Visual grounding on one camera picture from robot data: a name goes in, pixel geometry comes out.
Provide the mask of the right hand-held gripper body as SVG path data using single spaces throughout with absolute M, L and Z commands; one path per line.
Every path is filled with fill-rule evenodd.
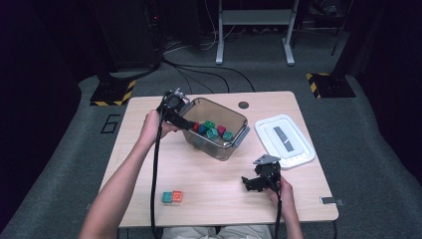
M 264 154 L 254 161 L 255 172 L 260 178 L 258 184 L 266 185 L 275 192 L 279 190 L 277 183 L 281 179 L 280 159 L 275 156 Z

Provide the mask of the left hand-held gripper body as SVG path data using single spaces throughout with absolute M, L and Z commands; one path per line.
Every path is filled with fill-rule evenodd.
M 161 103 L 156 110 L 163 114 L 171 113 L 178 115 L 189 103 L 190 99 L 177 88 L 174 91 L 164 93 Z

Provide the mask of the white box lid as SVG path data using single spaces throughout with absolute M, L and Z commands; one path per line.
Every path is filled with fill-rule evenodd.
M 255 131 L 267 154 L 280 160 L 282 169 L 291 169 L 311 162 L 316 151 L 295 122 L 287 115 L 260 119 Z

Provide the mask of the clear brown storage box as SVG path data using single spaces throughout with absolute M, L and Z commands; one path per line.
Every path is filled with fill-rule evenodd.
M 201 135 L 193 128 L 183 131 L 188 143 L 218 160 L 227 160 L 250 130 L 245 116 L 205 98 L 196 98 L 191 101 L 181 112 L 181 116 L 185 120 L 200 124 L 210 120 L 215 123 L 214 128 L 217 129 L 218 125 L 222 125 L 226 131 L 233 133 L 233 138 L 226 141 L 222 138 L 223 135 L 209 139 L 206 133 Z

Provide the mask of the person's right hand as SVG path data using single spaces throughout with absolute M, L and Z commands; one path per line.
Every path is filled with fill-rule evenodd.
M 295 198 L 293 187 L 282 177 L 278 183 L 280 190 L 275 192 L 271 188 L 267 188 L 266 192 L 275 206 L 282 204 L 282 215 L 287 218 L 296 212 Z

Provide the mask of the person's left hand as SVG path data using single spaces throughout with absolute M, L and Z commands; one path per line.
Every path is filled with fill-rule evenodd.
M 158 111 L 151 110 L 145 116 L 136 144 L 142 148 L 150 149 L 156 142 L 159 130 L 161 130 L 161 137 L 165 137 L 171 131 L 178 131 L 178 127 L 169 122 L 161 121 Z

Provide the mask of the person's beige pants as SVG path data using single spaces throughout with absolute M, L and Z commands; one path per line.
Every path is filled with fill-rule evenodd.
M 164 228 L 161 239 L 272 239 L 273 232 L 268 225 L 215 227 L 169 227 Z

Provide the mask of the black stand base striped tape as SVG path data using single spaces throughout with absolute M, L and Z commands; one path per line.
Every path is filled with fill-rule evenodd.
M 136 80 L 121 79 L 108 75 L 100 82 L 90 99 L 91 106 L 123 106 L 132 93 Z
M 330 74 L 307 74 L 315 98 L 354 98 L 355 93 L 345 77 L 336 78 Z

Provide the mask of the black computer tower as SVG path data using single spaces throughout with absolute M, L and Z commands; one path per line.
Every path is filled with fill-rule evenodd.
M 161 30 L 155 0 L 113 0 L 114 62 L 121 69 L 152 68 L 161 59 Z

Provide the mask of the dark curtain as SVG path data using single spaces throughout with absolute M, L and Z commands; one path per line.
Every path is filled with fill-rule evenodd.
M 422 0 L 356 0 L 350 30 L 378 130 L 422 186 Z
M 55 152 L 104 46 L 90 0 L 0 0 L 0 233 Z

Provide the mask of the white metal stand frame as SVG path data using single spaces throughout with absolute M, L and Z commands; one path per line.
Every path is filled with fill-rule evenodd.
M 216 52 L 216 65 L 223 64 L 224 58 L 224 27 L 232 26 L 287 26 L 286 37 L 282 39 L 284 53 L 288 66 L 295 64 L 292 52 L 291 38 L 295 26 L 300 0 L 294 0 L 291 9 L 264 9 L 264 10 L 225 10 L 223 0 L 218 0 L 218 47 Z

